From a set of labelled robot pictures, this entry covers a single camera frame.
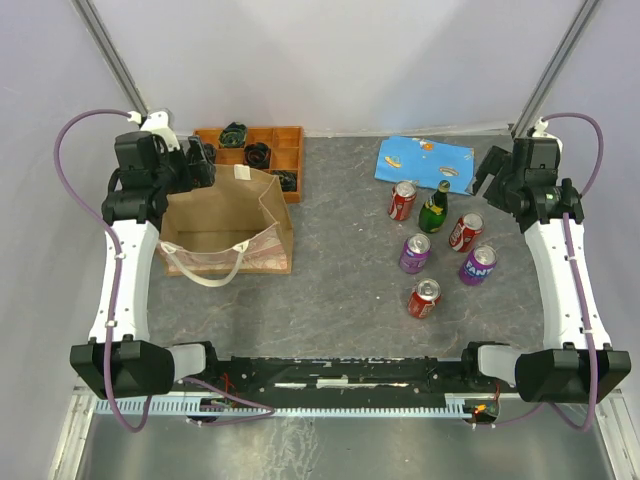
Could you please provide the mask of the brown canvas tote bag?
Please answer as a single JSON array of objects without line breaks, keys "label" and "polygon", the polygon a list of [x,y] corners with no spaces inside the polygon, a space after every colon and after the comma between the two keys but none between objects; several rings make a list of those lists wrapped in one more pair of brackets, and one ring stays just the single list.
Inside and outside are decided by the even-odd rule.
[{"label": "brown canvas tote bag", "polygon": [[167,275],[218,286],[238,273],[292,271],[293,225],[277,176],[219,165],[212,186],[167,200],[157,246]]}]

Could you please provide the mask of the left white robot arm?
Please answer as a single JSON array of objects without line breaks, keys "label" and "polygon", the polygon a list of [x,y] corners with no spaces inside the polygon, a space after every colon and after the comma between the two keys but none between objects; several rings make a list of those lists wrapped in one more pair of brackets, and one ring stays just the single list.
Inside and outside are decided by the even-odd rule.
[{"label": "left white robot arm", "polygon": [[212,389],[221,366],[207,357],[210,342],[151,343],[147,303],[168,197],[214,184],[214,148],[193,135],[170,149],[160,135],[137,131],[117,136],[114,149],[118,166],[101,206],[109,230],[100,303],[88,341],[71,348],[70,364],[102,400],[163,395],[184,377]]}]

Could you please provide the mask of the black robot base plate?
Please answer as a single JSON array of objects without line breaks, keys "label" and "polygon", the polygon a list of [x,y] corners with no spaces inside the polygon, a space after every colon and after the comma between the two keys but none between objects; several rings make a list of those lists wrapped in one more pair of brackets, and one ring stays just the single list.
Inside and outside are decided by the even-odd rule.
[{"label": "black robot base plate", "polygon": [[468,361],[410,358],[232,357],[217,360],[174,393],[220,398],[238,407],[284,409],[443,407],[445,398],[514,394],[508,383],[486,377]]}]

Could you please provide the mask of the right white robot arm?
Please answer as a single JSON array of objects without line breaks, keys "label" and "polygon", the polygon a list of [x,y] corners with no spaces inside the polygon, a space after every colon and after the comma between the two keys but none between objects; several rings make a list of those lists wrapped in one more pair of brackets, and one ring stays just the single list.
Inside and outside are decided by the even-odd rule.
[{"label": "right white robot arm", "polygon": [[544,314],[543,348],[518,352],[502,344],[479,346],[458,368],[467,389],[495,378],[530,403],[586,404],[602,400],[631,371],[630,355],[613,348],[598,313],[584,251],[581,196],[560,179],[555,138],[520,137],[511,150],[493,146],[472,185],[488,204],[511,214],[524,235],[538,277]]}]

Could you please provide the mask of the green glass bottle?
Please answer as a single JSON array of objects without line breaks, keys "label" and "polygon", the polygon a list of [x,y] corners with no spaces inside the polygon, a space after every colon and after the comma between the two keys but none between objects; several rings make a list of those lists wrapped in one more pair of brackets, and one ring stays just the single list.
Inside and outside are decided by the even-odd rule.
[{"label": "green glass bottle", "polygon": [[444,224],[448,214],[447,195],[449,190],[450,182],[447,180],[440,181],[435,192],[422,206],[418,225],[424,233],[435,233]]}]

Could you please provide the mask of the purple Fanta can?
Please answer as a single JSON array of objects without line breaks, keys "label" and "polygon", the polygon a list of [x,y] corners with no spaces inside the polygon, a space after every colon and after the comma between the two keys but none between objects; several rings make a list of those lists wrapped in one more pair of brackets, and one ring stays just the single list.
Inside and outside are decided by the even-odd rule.
[{"label": "purple Fanta can", "polygon": [[460,280],[469,286],[482,284],[497,265],[497,253],[489,245],[472,248],[459,269]]}]

